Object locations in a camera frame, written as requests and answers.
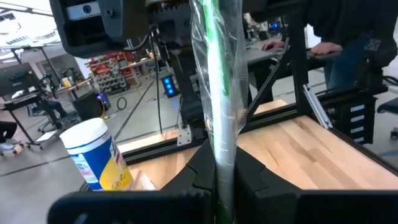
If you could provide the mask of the person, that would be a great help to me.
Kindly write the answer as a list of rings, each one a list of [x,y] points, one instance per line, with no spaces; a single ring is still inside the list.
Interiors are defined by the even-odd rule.
[[[337,57],[326,61],[329,90],[351,86],[372,38],[393,36],[398,21],[398,0],[307,0],[303,23],[313,27],[320,42],[342,46]]]
[[[11,121],[0,121],[0,156],[4,155],[4,151],[12,151],[16,154],[16,146],[23,146],[21,140],[14,139],[16,130],[17,123]]]

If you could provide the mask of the red parts bin shelf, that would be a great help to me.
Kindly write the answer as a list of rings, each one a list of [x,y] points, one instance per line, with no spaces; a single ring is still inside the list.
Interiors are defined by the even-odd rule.
[[[135,61],[135,53],[118,52],[93,57],[85,65],[101,91],[115,94],[141,84],[132,67]]]

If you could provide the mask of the silver aluminium extrusion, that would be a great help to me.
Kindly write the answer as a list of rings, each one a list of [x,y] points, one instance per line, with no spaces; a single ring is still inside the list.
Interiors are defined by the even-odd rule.
[[[325,129],[331,129],[333,127],[332,122],[323,109],[322,104],[320,103],[316,94],[314,94],[312,89],[307,84],[303,85],[303,92],[320,125]]]

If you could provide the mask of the white yellow blue wipes canister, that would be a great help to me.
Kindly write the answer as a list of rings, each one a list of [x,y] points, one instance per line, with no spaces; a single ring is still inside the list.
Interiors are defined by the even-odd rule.
[[[60,139],[91,190],[131,189],[134,178],[103,119],[76,124]]]

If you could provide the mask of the green toothbrush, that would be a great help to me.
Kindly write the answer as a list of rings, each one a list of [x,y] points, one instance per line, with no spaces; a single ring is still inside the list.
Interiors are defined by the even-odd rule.
[[[248,107],[243,0],[190,0],[190,9],[201,103],[216,164],[216,224],[233,224],[237,136]]]

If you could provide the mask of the black rolling table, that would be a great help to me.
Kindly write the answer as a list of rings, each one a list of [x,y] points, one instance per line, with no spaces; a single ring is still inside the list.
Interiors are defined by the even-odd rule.
[[[14,121],[17,123],[18,127],[21,129],[21,131],[24,133],[25,137],[27,138],[27,142],[23,143],[23,145],[32,150],[32,147],[35,146],[39,148],[41,151],[44,149],[41,143],[34,141],[29,133],[26,131],[25,127],[21,124],[21,122],[18,120],[16,115],[14,114],[14,110],[17,110],[19,108],[22,108],[24,106],[30,105],[32,103],[39,103],[44,107],[45,112],[49,115],[50,120],[52,124],[56,127],[56,129],[60,129],[62,125],[58,122],[58,119],[53,111],[49,107],[49,104],[47,103],[44,94],[39,93],[38,91],[31,92],[29,94],[26,94],[24,96],[20,96],[18,98],[14,98],[9,101],[5,101],[4,103],[0,103],[0,110],[2,111],[8,111]]]

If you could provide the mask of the grey desk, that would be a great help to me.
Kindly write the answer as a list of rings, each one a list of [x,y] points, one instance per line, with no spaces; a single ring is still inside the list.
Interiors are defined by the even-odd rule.
[[[284,55],[283,48],[272,48],[267,51],[262,50],[262,46],[268,44],[269,42],[277,42],[279,38],[272,38],[267,40],[258,40],[253,42],[246,43],[246,59],[248,61],[248,65],[252,65],[264,60],[273,60],[275,62],[278,61]],[[329,58],[337,57],[341,54],[341,52],[332,52],[324,55],[314,55],[311,50],[307,50],[304,48],[307,59],[316,59],[316,60],[327,60]]]

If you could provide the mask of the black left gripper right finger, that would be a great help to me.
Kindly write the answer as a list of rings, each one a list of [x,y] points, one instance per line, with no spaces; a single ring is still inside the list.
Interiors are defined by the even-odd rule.
[[[303,190],[236,152],[238,224],[398,224],[398,190]]]

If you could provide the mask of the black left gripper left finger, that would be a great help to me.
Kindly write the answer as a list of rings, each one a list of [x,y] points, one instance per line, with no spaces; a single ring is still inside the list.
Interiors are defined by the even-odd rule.
[[[47,224],[215,224],[215,159],[209,141],[163,188],[79,191],[56,200]]]

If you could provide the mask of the black labelled control box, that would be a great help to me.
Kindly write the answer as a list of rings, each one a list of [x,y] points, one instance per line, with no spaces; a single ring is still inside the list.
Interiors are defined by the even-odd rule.
[[[374,96],[344,101],[329,109],[333,126],[359,144],[372,144],[376,112]]]

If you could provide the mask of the black computer tower purple light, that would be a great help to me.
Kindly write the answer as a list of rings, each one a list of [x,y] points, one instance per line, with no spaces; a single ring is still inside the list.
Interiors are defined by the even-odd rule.
[[[91,91],[73,101],[82,121],[101,117],[111,107],[111,102],[104,92]]]

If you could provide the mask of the silver corner bracket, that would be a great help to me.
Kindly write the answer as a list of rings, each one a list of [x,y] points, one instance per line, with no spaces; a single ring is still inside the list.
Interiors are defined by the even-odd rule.
[[[177,146],[184,146],[192,142],[192,131],[188,124],[178,124]]]

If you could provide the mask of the black computer monitor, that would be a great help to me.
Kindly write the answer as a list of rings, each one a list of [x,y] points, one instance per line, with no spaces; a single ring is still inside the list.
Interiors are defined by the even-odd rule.
[[[0,68],[0,96],[34,86],[34,72],[28,63]]]

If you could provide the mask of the person's hand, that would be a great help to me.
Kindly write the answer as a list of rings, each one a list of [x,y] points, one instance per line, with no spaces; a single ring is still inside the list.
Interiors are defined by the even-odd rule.
[[[314,55],[326,55],[333,52],[341,52],[342,50],[342,46],[333,42],[320,42],[311,49],[311,52]]]
[[[262,46],[262,51],[271,51],[271,50],[280,50],[284,48],[284,42],[283,41],[272,41],[264,44]]]

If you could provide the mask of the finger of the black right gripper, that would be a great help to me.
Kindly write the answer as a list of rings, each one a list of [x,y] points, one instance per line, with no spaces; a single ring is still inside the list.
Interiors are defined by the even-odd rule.
[[[190,0],[49,0],[64,50],[90,58],[155,28],[168,49],[190,44]]]
[[[288,0],[243,0],[243,13],[265,11],[271,6],[279,6]]]

